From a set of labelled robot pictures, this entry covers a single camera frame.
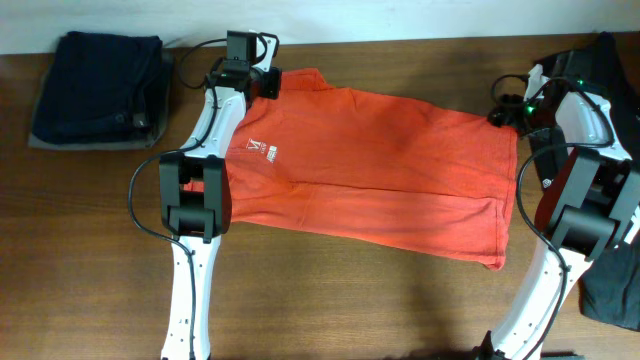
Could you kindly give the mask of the red polo shirt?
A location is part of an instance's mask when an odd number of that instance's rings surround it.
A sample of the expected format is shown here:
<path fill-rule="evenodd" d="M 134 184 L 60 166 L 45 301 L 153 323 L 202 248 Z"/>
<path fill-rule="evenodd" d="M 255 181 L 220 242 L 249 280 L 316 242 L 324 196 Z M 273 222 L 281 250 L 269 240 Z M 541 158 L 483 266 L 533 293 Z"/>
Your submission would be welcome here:
<path fill-rule="evenodd" d="M 235 222 L 505 264 L 517 135 L 481 116 L 289 71 L 226 165 Z"/>

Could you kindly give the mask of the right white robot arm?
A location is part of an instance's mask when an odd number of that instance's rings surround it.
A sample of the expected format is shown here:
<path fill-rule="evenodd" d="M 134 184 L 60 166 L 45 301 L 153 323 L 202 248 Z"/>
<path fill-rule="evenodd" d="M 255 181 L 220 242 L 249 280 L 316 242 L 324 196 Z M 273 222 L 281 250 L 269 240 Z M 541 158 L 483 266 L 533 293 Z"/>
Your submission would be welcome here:
<path fill-rule="evenodd" d="M 525 216 L 536 238 L 532 262 L 511 309 L 488 331 L 474 359 L 539 359 L 576 282 L 608 250 L 639 231 L 639 109 L 620 81 L 587 75 L 522 76 L 523 96 L 501 96 L 492 119 L 529 137 L 544 190 Z"/>

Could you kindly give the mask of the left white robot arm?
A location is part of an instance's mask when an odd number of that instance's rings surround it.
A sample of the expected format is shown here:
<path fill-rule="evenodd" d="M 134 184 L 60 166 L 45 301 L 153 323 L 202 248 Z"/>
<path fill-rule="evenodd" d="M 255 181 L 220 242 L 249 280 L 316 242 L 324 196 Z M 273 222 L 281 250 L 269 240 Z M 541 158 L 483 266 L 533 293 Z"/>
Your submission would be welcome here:
<path fill-rule="evenodd" d="M 176 154 L 159 162 L 162 223 L 171 233 L 173 283 L 162 360 L 209 359 L 214 264 L 231 222 L 225 157 L 233 134 L 257 98 L 276 99 L 282 70 L 254 66 L 214 72 L 198 121 Z"/>

